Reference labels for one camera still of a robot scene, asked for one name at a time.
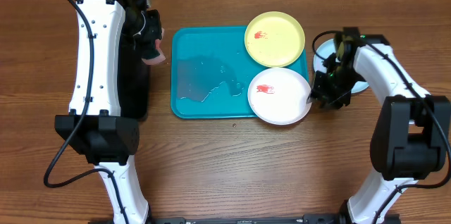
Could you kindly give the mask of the green and pink sponge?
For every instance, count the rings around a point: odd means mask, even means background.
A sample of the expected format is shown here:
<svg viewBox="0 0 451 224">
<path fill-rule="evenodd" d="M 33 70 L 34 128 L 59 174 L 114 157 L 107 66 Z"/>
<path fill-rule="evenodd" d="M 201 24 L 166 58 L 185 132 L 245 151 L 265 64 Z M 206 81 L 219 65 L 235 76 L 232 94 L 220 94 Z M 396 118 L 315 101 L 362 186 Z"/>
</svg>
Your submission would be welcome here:
<svg viewBox="0 0 451 224">
<path fill-rule="evenodd" d="M 142 60 L 148 66 L 157 65 L 166 60 L 166 57 L 161 49 L 161 42 L 164 33 L 165 30 L 161 28 L 161 37 L 159 39 L 155 39 L 151 44 L 142 47 Z"/>
</svg>

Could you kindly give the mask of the white plate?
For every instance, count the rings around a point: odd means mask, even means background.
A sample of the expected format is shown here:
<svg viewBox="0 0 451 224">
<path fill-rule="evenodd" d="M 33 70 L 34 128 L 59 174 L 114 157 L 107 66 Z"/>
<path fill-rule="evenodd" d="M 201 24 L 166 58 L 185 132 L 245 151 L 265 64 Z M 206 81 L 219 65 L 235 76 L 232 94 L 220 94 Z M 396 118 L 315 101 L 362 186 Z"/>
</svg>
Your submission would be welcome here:
<svg viewBox="0 0 451 224">
<path fill-rule="evenodd" d="M 309 112 L 311 88 L 306 79 L 288 68 L 269 68 L 249 84 L 247 99 L 256 116 L 273 125 L 291 125 Z"/>
</svg>

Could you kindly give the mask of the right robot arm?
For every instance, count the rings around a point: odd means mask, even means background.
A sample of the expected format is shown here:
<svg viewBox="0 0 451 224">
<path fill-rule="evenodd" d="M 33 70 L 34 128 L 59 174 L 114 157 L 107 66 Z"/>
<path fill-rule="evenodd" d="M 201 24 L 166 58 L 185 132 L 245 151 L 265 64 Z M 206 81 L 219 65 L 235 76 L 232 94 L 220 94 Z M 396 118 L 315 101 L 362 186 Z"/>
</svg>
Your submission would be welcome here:
<svg viewBox="0 0 451 224">
<path fill-rule="evenodd" d="M 323 59 L 310 101 L 321 107 L 348 106 L 352 88 L 367 82 L 381 112 L 370 142 L 373 168 L 359 191 L 345 200 L 338 213 L 304 215 L 304 223 L 400 223 L 388 214 L 409 188 L 435 189 L 442 181 L 423 185 L 421 180 L 450 164 L 450 100 L 434 96 L 418 85 L 395 58 L 383 35 L 363 35 L 356 27 L 331 32 L 335 52 Z"/>
</svg>

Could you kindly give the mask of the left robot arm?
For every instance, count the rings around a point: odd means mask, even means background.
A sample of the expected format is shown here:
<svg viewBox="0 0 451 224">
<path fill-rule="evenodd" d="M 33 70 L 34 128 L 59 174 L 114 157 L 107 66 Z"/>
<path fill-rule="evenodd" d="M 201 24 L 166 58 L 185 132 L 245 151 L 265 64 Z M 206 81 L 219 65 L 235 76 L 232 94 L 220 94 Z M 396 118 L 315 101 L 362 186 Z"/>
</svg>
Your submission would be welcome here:
<svg viewBox="0 0 451 224">
<path fill-rule="evenodd" d="M 63 147 L 83 155 L 105 185 L 114 223 L 150 223 L 137 176 L 150 68 L 164 62 L 164 30 L 149 0 L 67 0 L 78 17 L 78 59 L 68 112 L 57 115 Z"/>
</svg>

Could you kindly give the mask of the light blue plate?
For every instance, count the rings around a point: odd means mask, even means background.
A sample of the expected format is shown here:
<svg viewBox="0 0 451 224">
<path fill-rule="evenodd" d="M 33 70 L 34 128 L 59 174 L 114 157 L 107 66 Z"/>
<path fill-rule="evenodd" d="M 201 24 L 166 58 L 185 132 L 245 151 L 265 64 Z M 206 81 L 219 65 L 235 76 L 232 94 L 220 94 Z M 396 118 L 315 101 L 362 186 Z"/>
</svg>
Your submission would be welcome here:
<svg viewBox="0 0 451 224">
<path fill-rule="evenodd" d="M 335 45 L 333 42 L 333 39 L 329 39 L 328 41 L 325 41 L 323 44 L 319 46 L 319 48 L 316 50 L 317 55 L 314 55 L 313 60 L 313 69 L 314 72 L 321 71 L 322 73 L 325 73 L 327 68 L 323 65 L 323 59 L 328 58 L 333 53 L 335 53 Z M 354 87 L 352 88 L 351 93 L 356 94 L 359 92 L 363 92 L 365 89 L 369 87 L 369 84 L 367 82 L 358 81 L 355 83 Z"/>
</svg>

